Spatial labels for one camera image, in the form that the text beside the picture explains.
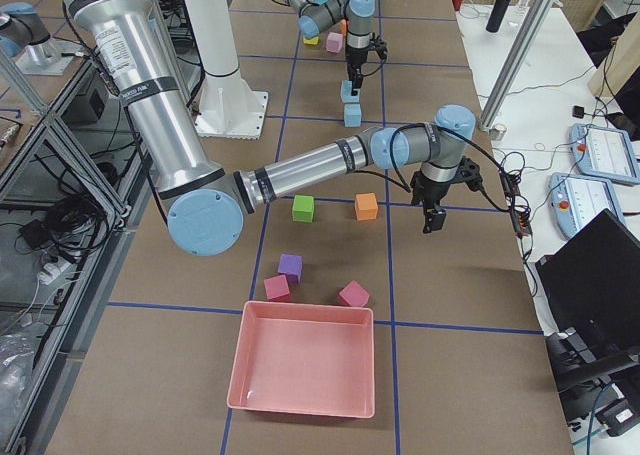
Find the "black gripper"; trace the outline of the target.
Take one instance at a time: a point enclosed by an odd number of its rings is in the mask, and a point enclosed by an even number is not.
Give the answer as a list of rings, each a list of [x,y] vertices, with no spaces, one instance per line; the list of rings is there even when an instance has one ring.
[[[441,200],[447,195],[451,185],[464,183],[470,191],[483,187],[479,165],[468,157],[462,157],[457,166],[443,168],[432,162],[425,162],[411,179],[411,204],[423,207],[423,234],[440,231],[446,220],[446,210]]]
[[[379,58],[379,67],[368,74],[362,73],[362,67],[367,62],[370,52],[375,52]],[[345,59],[348,74],[348,93],[355,93],[355,89],[362,87],[363,79],[375,74],[386,63],[388,48],[386,41],[375,33],[367,35],[347,34]]]

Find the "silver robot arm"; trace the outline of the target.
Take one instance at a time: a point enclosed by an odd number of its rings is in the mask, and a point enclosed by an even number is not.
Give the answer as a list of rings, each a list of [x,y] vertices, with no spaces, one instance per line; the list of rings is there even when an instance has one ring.
[[[350,95],[360,94],[363,81],[369,75],[363,71],[371,52],[379,63],[387,60],[388,49],[382,37],[373,31],[376,0],[282,0],[298,15],[301,34],[314,38],[344,21],[347,26],[345,61]]]
[[[419,163],[410,184],[412,202],[425,213],[424,230],[441,229],[440,201],[449,187],[482,187],[478,166],[465,156],[473,114],[458,105],[438,112],[438,123],[368,129],[259,169],[228,174],[210,160],[169,73],[149,16],[150,0],[65,0],[68,15],[89,31],[124,108],[159,172],[158,197],[168,210],[174,243],[198,256],[218,255],[239,238],[246,215],[297,189],[374,164],[393,168]]]

